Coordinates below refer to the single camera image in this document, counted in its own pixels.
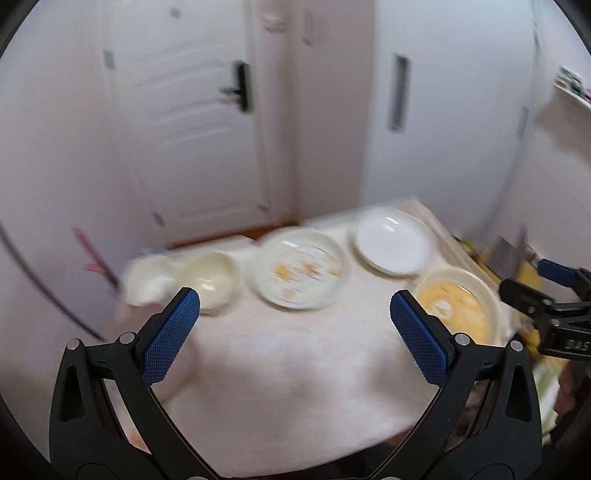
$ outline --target dish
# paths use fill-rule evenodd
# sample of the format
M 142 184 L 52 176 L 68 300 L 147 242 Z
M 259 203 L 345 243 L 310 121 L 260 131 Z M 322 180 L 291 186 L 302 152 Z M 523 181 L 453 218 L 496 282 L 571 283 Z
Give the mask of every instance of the dish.
M 413 295 L 450 332 L 466 333 L 481 345 L 500 343 L 499 297 L 474 274 L 458 267 L 434 270 L 421 279 Z
M 255 259 L 254 283 L 263 298 L 276 305 L 318 309 L 336 298 L 346 273 L 345 253 L 334 239 L 293 227 L 263 240 Z
M 133 260 L 121 278 L 124 302 L 142 306 L 170 300 L 175 270 L 173 262 L 165 255 L 147 255 Z
M 228 305 L 238 292 L 240 268 L 232 257 L 219 251 L 204 253 L 180 268 L 177 291 L 190 287 L 199 293 L 202 313 L 214 313 Z
M 364 260 L 388 275 L 414 275 L 436 251 L 436 239 L 421 220 L 398 209 L 377 209 L 358 223 L 353 243 Z

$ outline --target white cabinet door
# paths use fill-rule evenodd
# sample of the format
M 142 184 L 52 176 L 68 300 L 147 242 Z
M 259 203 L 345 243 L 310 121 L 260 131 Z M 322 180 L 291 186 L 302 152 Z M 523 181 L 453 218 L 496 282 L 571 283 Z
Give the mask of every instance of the white cabinet door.
M 103 42 L 126 151 L 168 240 L 267 223 L 253 115 L 224 104 L 249 61 L 245 0 L 112 0 Z
M 519 151 L 534 77 L 529 0 L 379 0 L 363 203 L 418 196 L 451 230 L 479 235 Z M 397 56 L 403 129 L 390 129 Z

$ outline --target wooden floor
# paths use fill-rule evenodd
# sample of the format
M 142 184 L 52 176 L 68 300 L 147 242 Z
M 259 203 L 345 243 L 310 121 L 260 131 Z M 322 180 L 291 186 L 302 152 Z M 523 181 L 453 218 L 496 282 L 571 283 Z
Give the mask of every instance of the wooden floor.
M 228 233 L 224 233 L 223 235 L 214 235 L 214 236 L 205 237 L 205 238 L 198 238 L 198 239 L 191 240 L 188 242 L 179 242 L 176 244 L 171 244 L 166 247 L 166 250 L 175 250 L 177 248 L 191 247 L 192 245 L 202 244 L 205 242 L 212 242 L 214 240 L 221 240 L 223 238 L 228 238 L 228 237 L 236 236 L 236 235 L 242 235 L 247 238 L 251 238 L 253 240 L 259 240 L 260 237 L 268 234 L 269 232 L 272 232 L 274 230 L 278 230 L 279 228 L 285 228 L 286 226 L 296 226 L 296 225 L 297 225 L 296 223 L 286 223 L 284 225 L 260 226 L 257 228 L 253 228 L 250 230 L 242 230 L 239 232 L 228 232 Z

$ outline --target blue gripper pad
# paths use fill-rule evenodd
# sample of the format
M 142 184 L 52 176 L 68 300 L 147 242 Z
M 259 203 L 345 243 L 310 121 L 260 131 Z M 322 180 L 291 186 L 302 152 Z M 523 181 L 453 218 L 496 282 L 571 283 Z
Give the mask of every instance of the blue gripper pad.
M 572 288 L 576 282 L 576 274 L 572 268 L 564 267 L 550 260 L 540 260 L 538 273 L 540 277 L 547 278 L 563 287 Z
M 199 318 L 199 295 L 190 290 L 170 314 L 144 352 L 142 379 L 148 386 L 161 382 Z
M 390 318 L 425 380 L 442 387 L 447 381 L 447 355 L 400 292 L 390 302 Z

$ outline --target black door handle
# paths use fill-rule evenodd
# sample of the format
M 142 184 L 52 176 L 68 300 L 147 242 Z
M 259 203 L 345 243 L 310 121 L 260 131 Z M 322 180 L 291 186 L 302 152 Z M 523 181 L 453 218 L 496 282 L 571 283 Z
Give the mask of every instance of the black door handle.
M 243 61 L 234 62 L 234 76 L 238 87 L 226 87 L 220 89 L 227 97 L 235 97 L 242 113 L 250 113 L 252 111 L 251 100 L 251 82 L 250 82 L 250 65 Z

